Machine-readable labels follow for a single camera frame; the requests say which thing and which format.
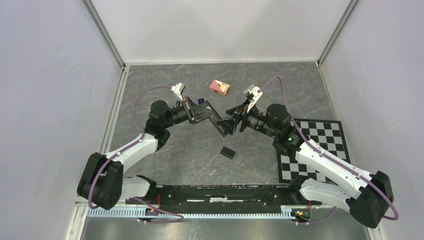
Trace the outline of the black remote control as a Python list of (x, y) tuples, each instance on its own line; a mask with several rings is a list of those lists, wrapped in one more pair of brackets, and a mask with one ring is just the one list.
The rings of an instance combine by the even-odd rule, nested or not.
[(210, 122), (213, 124), (213, 126), (218, 130), (218, 132), (223, 137), (226, 137), (228, 134), (222, 128), (220, 128), (217, 124), (217, 121), (220, 121), (222, 119), (221, 116), (218, 114), (215, 108), (209, 103), (208, 100), (205, 100), (204, 103), (201, 104), (201, 106), (206, 106), (206, 105), (209, 105), (210, 108), (215, 111), (215, 116), (209, 118)]

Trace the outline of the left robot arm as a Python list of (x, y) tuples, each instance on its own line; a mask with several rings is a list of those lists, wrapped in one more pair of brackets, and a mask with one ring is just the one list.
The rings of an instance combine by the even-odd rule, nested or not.
[(124, 177), (124, 173), (160, 150), (171, 135), (170, 127), (185, 121), (194, 125), (210, 120), (215, 124), (220, 119), (208, 101), (198, 105), (185, 96), (181, 105), (173, 108), (163, 100), (153, 102), (144, 131), (136, 139), (106, 154), (95, 152), (89, 156), (77, 195), (88, 200), (92, 209), (109, 210), (119, 201), (132, 197), (139, 197), (145, 204), (153, 203), (157, 198), (157, 190), (151, 186), (154, 181), (141, 175)]

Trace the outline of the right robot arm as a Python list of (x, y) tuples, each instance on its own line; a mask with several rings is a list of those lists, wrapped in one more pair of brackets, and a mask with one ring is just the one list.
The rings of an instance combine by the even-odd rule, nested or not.
[(319, 182), (299, 176), (289, 189), (289, 199), (295, 204), (316, 201), (343, 209), (362, 225), (375, 229), (382, 219), (396, 221), (399, 214), (393, 205), (394, 194), (390, 177), (382, 172), (371, 173), (343, 161), (307, 138), (284, 105), (274, 103), (265, 113), (243, 103), (217, 121), (220, 129), (233, 135), (239, 128), (250, 128), (273, 138), (273, 147), (280, 155), (311, 166), (333, 183)]

